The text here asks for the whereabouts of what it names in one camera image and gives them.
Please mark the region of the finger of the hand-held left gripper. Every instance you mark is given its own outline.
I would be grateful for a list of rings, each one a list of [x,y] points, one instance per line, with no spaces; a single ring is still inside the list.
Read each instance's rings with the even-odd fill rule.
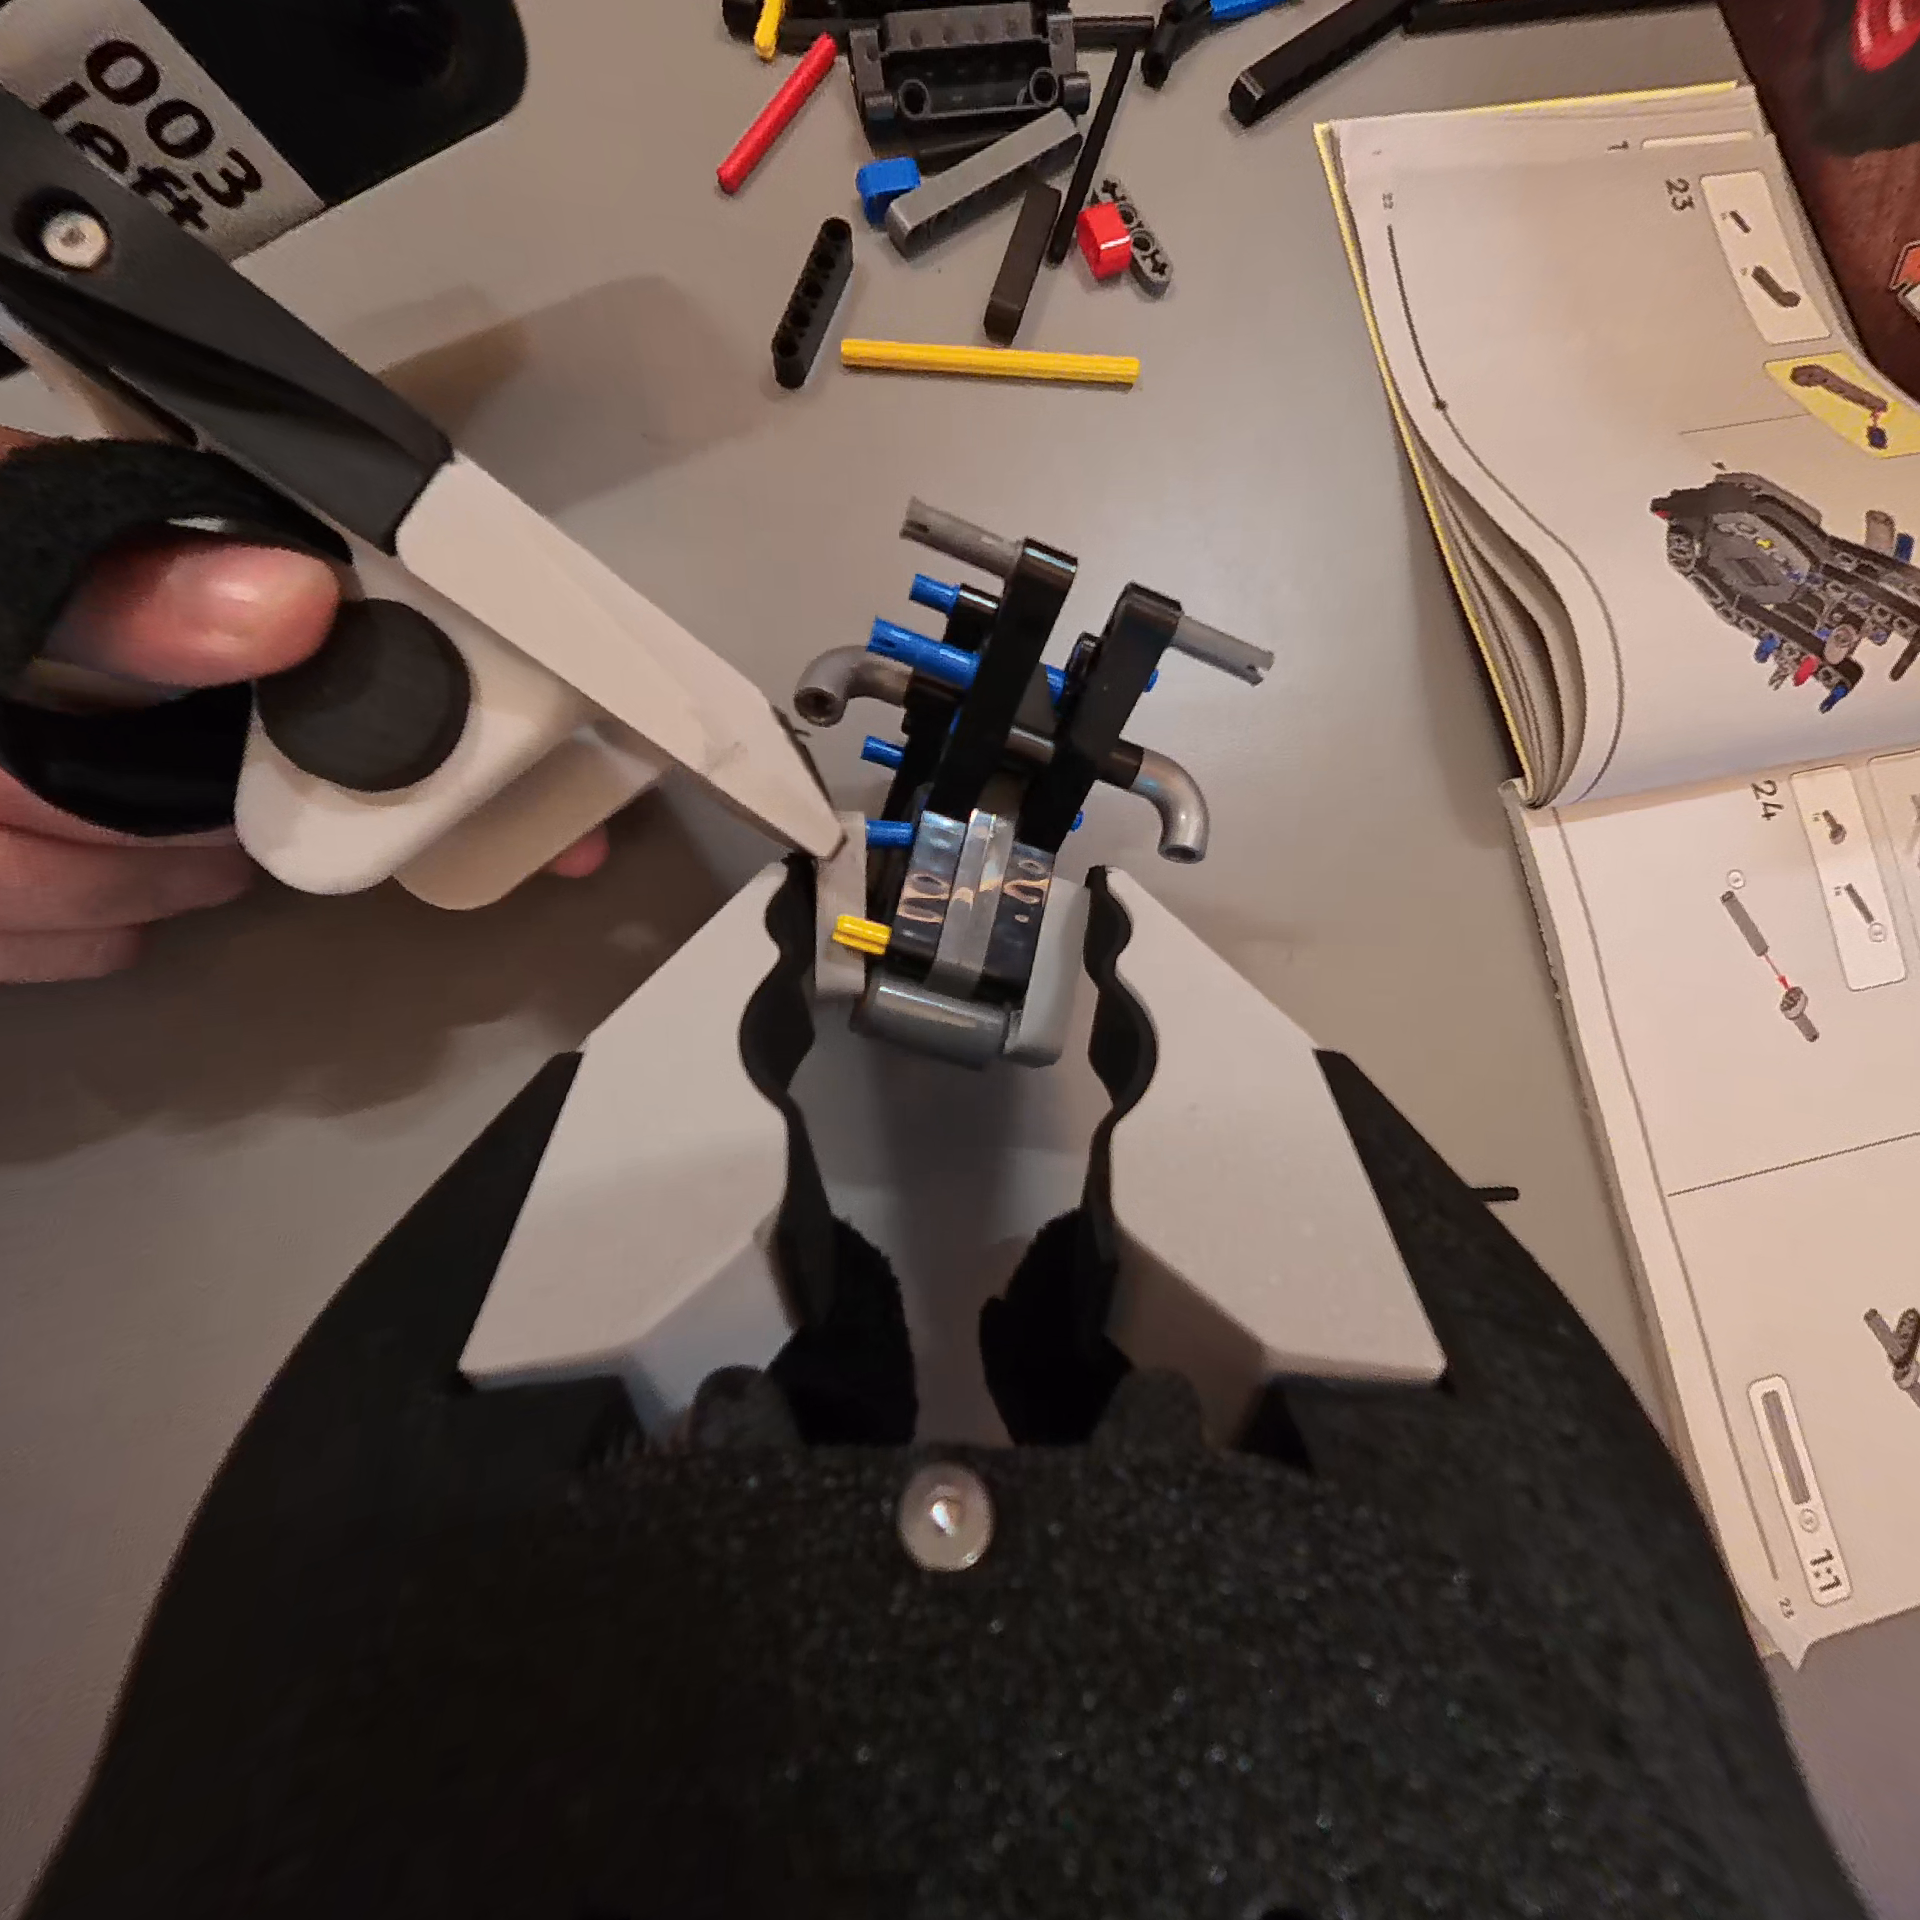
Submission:
[[[405,514],[396,555],[783,846],[813,858],[844,846],[762,689],[462,452]]]

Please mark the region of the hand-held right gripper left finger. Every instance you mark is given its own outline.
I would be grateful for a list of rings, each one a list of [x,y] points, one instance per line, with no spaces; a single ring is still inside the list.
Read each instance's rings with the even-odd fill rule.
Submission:
[[[591,1030],[464,1346],[474,1386],[610,1377],[660,1433],[826,1315],[831,1209],[792,1096],[813,949],[790,854]]]

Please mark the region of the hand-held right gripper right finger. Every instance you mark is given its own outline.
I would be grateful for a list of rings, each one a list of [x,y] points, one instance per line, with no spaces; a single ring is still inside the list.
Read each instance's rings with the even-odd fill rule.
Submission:
[[[1088,875],[1094,1333],[1240,1442],[1272,1387],[1446,1368],[1320,1054],[1116,866]]]

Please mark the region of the small black grey lego assembly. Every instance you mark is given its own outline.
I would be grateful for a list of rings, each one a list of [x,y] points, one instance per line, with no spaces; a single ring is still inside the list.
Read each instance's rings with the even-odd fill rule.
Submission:
[[[955,1066],[1052,1066],[1066,1045],[1086,892],[1060,852],[1101,784],[1146,801],[1158,854],[1208,851],[1208,805],[1174,760],[1125,729],[1165,653],[1259,686],[1275,657],[1164,592],[1120,589],[1099,632],[1044,660],[1077,578],[1072,554],[1010,539],[910,498],[902,539],[994,586],[916,576],[910,601],[947,618],[933,638],[878,618],[861,645],[815,657],[796,708],[818,729],[854,701],[898,708],[900,740],[867,737],[893,773],[879,816],[854,819],[864,896],[846,859],[820,866],[813,986],[853,1001],[853,1027]]]

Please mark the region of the black lego beam with holes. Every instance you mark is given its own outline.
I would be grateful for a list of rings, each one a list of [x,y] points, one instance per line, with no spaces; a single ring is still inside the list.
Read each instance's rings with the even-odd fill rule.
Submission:
[[[854,237],[847,220],[827,218],[815,232],[800,277],[783,304],[772,336],[774,384],[800,392],[826,348],[835,316],[854,266]]]

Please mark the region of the long yellow lego axle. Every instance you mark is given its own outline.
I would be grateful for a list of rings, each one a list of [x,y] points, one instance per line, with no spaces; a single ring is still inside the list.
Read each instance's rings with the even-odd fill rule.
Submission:
[[[839,356],[847,370],[900,377],[967,377],[1116,392],[1131,392],[1140,377],[1136,356],[1103,353],[846,338],[839,344]]]

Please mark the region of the red lego axle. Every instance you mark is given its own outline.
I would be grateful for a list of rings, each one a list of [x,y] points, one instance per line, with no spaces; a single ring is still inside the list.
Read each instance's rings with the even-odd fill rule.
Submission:
[[[835,35],[818,35],[715,168],[715,184],[722,194],[733,196],[766,163],[779,137],[792,125],[818,88],[826,85],[836,60],[839,45]]]

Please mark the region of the short black lego beam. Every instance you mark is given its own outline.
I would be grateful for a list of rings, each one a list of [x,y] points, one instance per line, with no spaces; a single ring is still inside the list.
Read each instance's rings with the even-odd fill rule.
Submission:
[[[1010,348],[1020,334],[1060,209],[1063,193],[1050,180],[1027,187],[981,321],[994,348]]]

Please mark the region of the grey lego beam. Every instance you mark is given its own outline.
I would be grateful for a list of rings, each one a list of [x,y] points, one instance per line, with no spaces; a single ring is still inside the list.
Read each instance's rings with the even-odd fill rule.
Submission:
[[[920,256],[1028,185],[1054,179],[1079,148],[1077,121],[1054,107],[900,194],[882,220],[886,241],[902,258]]]

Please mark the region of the thin black lego axle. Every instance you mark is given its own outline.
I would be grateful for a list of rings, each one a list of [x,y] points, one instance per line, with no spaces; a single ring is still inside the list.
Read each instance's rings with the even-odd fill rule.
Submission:
[[[1084,204],[1088,202],[1088,189],[1096,173],[1096,164],[1103,157],[1114,130],[1114,120],[1118,114],[1128,78],[1136,72],[1136,60],[1147,35],[1150,30],[1128,33],[1126,37],[1116,41],[1109,78],[1093,107],[1093,116],[1084,132],[1084,145],[1075,157],[1067,189],[1063,193],[1058,218],[1046,237],[1044,260],[1052,269],[1066,262],[1077,218]]]

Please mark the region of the lego instruction booklet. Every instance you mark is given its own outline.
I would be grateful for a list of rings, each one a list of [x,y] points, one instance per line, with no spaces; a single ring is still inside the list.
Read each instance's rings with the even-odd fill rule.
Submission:
[[[1916,1611],[1916,400],[1751,88],[1323,124],[1670,1418],[1765,1651]]]

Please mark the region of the long black lego beam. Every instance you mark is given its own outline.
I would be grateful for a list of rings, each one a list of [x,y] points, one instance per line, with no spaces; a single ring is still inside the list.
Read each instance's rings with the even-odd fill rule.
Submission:
[[[1255,128],[1311,85],[1402,33],[1420,2],[1340,2],[1238,72],[1228,112],[1238,128]]]

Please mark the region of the person's left hand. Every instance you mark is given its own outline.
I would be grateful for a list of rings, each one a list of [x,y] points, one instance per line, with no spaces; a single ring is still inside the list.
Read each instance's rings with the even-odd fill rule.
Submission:
[[[96,561],[53,657],[112,682],[218,689],[314,657],[340,603],[334,572],[218,538],[134,542]],[[3,774],[3,980],[128,970],[143,936],[245,896],[253,862],[222,832],[155,840],[85,824]]]

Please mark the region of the dark brown printed box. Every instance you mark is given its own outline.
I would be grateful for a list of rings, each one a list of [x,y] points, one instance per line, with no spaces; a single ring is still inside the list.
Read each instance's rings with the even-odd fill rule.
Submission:
[[[1917,395],[1917,5],[1719,2],[1866,360]]]

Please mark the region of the dark grey lego frame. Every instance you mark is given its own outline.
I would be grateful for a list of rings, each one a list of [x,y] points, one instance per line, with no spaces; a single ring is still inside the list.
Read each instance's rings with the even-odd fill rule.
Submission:
[[[1091,107],[1091,75],[1066,8],[908,8],[847,22],[846,56],[861,125],[874,134],[1010,128]]]

